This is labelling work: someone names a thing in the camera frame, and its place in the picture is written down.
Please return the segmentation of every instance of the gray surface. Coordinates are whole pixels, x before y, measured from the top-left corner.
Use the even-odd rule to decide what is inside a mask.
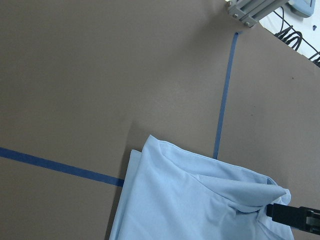
[[[296,127],[300,144],[312,146],[312,153],[300,146],[303,161],[295,157],[293,139],[278,146],[281,142],[272,135],[259,133],[272,125],[271,113],[283,109],[279,92],[288,90],[292,99],[298,94],[292,81],[279,88],[270,78],[285,79],[294,70],[298,87],[308,82],[301,97],[281,102],[293,109],[299,100],[306,105],[317,100],[313,74],[319,78],[319,71],[306,60],[303,71],[293,67],[301,56],[260,26],[244,28],[228,16],[224,4],[2,2],[0,146],[119,178],[125,176],[130,149],[141,149],[149,134],[212,156],[232,37],[244,30],[234,60],[220,159],[268,173],[284,187],[301,190],[304,180],[308,186],[316,183],[315,173],[302,175],[298,183],[293,178],[303,161],[318,161],[315,103],[301,108],[299,115],[310,114],[303,123],[311,133],[298,128],[303,118],[287,128]],[[253,104],[261,117],[255,118],[256,128],[240,115]],[[295,117],[292,111],[283,114]],[[243,127],[256,138],[244,137]],[[244,146],[251,150],[249,156]],[[268,155],[270,146],[275,150]],[[256,156],[289,157],[294,164],[279,161],[261,167],[263,163],[252,163],[262,162]],[[121,188],[8,159],[1,159],[0,168],[1,239],[103,239],[106,229],[108,236]],[[317,207],[315,199],[306,204]]]

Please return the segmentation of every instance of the metal bracket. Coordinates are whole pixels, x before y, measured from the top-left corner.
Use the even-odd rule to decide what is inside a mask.
[[[260,19],[287,3],[289,0],[230,0],[228,14],[240,20],[249,28]]]

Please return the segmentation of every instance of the light blue cloth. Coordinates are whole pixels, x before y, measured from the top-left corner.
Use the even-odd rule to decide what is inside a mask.
[[[266,216],[289,190],[268,176],[150,136],[133,150],[110,240],[293,240]]]

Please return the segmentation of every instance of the blue tape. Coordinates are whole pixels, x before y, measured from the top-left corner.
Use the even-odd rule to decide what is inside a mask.
[[[222,94],[222,100],[221,100],[218,126],[216,129],[216,135],[215,135],[214,150],[213,150],[213,158],[214,159],[218,159],[219,146],[220,146],[220,140],[221,140],[221,132],[222,132],[222,126],[223,126],[223,122],[224,122],[227,97],[228,97],[229,82],[230,82],[230,77],[231,77],[232,63],[234,61],[237,40],[238,40],[238,37],[240,34],[241,34],[241,32],[236,32],[233,36],[233,39],[232,39],[229,61],[228,61],[227,69],[226,69],[226,75],[225,75],[225,82],[224,82],[224,88],[223,88],[223,94]]]
[[[0,147],[0,157],[122,187],[124,180]]]

